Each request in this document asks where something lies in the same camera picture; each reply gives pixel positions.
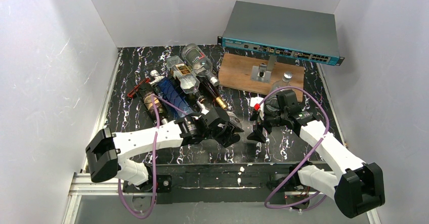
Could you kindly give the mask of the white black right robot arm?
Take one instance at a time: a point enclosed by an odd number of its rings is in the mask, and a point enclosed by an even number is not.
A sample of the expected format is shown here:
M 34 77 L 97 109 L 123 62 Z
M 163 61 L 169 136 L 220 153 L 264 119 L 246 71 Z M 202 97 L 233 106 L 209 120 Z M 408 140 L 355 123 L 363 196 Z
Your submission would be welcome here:
M 310 187 L 316 195 L 333 199 L 340 212 L 354 218 L 385 204 L 383 172 L 378 164 L 366 163 L 351 153 L 329 132 L 329 121 L 317 120 L 297 102 L 294 86 L 285 86 L 270 92 L 265 98 L 253 97 L 250 120 L 254 121 L 249 140 L 265 142 L 262 131 L 268 134 L 275 126 L 286 126 L 312 149 L 304 159 L 290 167 L 289 175 L 282 178 L 265 199 L 264 206 L 281 209 L 269 202 L 283 186 Z

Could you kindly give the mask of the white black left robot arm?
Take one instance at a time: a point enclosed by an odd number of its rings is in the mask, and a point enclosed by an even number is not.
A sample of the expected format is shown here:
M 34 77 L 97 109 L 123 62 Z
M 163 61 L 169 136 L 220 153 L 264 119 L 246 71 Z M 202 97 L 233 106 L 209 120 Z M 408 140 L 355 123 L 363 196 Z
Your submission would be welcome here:
M 99 130 L 85 148 L 91 181 L 102 183 L 112 178 L 140 186 L 153 178 L 156 168 L 132 160 L 136 155 L 159 149 L 197 145 L 215 140 L 224 148 L 240 141 L 242 129 L 238 118 L 222 108 L 184 117 L 153 128 L 112 132 Z

